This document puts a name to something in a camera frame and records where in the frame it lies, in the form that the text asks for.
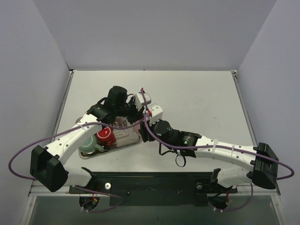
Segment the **red mug black handle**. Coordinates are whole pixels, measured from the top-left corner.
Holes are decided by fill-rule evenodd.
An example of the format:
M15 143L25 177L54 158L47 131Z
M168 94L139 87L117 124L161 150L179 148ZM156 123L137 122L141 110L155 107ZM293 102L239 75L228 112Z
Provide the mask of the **red mug black handle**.
M96 133L96 138L101 145L111 146L115 144L116 138L113 130L110 127L105 127Z

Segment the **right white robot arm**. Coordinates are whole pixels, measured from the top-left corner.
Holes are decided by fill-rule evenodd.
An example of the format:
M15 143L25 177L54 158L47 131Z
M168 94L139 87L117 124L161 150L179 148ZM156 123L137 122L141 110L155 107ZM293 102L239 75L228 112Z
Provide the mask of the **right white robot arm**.
M143 122L139 133L143 142L158 141L160 146L168 148L166 153L175 153L183 160L187 157L210 158L233 164L229 169L214 169L209 185L215 192L246 183L264 189L275 189L277 186L279 159L266 143L238 146L220 142L200 134L173 129L165 120L153 125Z

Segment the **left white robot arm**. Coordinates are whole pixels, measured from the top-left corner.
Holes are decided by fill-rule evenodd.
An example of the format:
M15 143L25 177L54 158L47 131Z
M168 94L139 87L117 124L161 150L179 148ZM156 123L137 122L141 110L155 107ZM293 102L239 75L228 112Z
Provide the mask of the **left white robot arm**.
M64 185L93 192L97 184L90 172L64 165L88 138L103 127L110 127L117 117L126 118L132 127L140 123L147 104L144 91L138 91L129 101L127 98L125 88L113 86L107 97L91 106L70 131L62 132L58 140L44 147L36 146L31 152L30 174L51 192Z

